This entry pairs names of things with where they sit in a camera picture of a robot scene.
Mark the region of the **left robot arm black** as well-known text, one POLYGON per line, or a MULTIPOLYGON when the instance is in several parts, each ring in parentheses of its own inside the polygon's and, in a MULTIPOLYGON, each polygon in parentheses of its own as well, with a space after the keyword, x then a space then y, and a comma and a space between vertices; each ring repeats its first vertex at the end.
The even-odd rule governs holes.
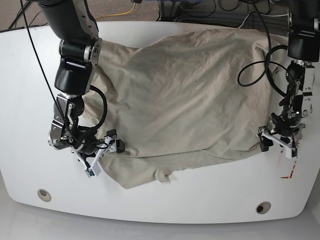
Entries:
POLYGON ((286 149, 288 158, 298 155, 298 142, 305 125, 303 118, 312 113, 315 81, 313 63, 320 60, 320 2, 289 0, 287 55, 292 59, 285 72, 288 83, 280 101, 281 114, 271 114, 268 123, 258 129, 260 149, 267 152, 274 143, 286 149))

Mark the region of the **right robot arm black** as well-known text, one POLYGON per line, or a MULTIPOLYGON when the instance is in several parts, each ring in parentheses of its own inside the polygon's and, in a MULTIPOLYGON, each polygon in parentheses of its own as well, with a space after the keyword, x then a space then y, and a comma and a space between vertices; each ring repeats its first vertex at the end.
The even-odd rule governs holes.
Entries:
POLYGON ((98 176, 98 161, 103 154, 123 153, 125 145, 115 129, 107 131, 102 139, 96 138, 108 111, 105 95, 91 84, 102 48, 97 22, 85 0, 39 0, 37 4, 60 39, 60 63, 54 82, 60 94, 53 99, 49 144, 57 150, 71 148, 84 172, 89 177, 98 176), (102 98, 101 119, 92 127, 79 125, 85 110, 83 96, 89 91, 102 98))

